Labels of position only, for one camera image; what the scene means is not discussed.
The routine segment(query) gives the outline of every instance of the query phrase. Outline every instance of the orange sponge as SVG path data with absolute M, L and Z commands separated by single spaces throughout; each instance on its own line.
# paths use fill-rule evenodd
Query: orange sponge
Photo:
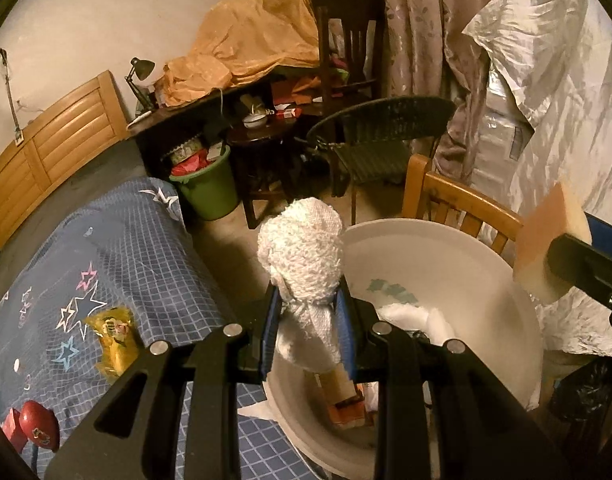
M 515 240 L 513 278 L 544 304 L 557 301 L 572 286 L 555 276 L 547 263 L 551 242 L 563 234 L 592 244 L 588 220 L 579 200 L 566 184 L 558 182 L 524 220 Z

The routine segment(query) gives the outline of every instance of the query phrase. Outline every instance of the green bucket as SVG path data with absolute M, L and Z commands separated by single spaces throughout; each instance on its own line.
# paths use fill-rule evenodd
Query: green bucket
M 203 220 L 226 216 L 240 203 L 228 163 L 230 147 L 225 148 L 210 166 L 184 176 L 169 176 Z

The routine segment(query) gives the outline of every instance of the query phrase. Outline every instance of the blue bedsheet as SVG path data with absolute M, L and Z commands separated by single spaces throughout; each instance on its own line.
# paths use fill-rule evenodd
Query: blue bedsheet
M 83 320 L 126 305 L 146 345 L 204 338 L 228 316 L 225 298 L 192 247 L 174 188 L 131 180 L 68 216 L 0 301 L 0 422 L 34 399 L 54 410 L 63 442 L 108 389 L 101 350 Z M 263 400 L 238 386 L 238 403 Z M 190 387 L 177 450 L 182 479 Z M 242 478 L 316 478 L 275 422 L 239 416 Z M 30 463 L 32 446 L 22 456 Z M 43 476 L 52 452 L 41 449 Z

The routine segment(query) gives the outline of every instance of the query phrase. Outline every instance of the white bowl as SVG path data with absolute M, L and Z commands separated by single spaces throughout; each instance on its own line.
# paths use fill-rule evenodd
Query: white bowl
M 358 224 L 343 240 L 353 296 L 375 307 L 395 303 L 386 286 L 369 290 L 372 280 L 384 280 L 406 288 L 419 304 L 441 309 L 457 337 L 528 404 L 541 377 L 542 339 L 530 297 L 498 254 L 457 229 L 412 219 Z M 264 390 L 299 450 L 337 475 L 372 479 L 372 433 L 336 430 L 311 374 L 275 354 Z
M 247 128 L 259 128 L 266 124 L 268 116 L 266 114 L 249 114 L 244 117 L 243 123 Z

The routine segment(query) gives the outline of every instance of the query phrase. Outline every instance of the orange plastic sheet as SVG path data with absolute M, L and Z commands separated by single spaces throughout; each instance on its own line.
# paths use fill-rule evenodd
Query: orange plastic sheet
M 177 106 L 252 83 L 278 65 L 318 64 L 308 0 L 222 0 L 204 17 L 188 55 L 166 63 L 159 85 L 166 104 Z

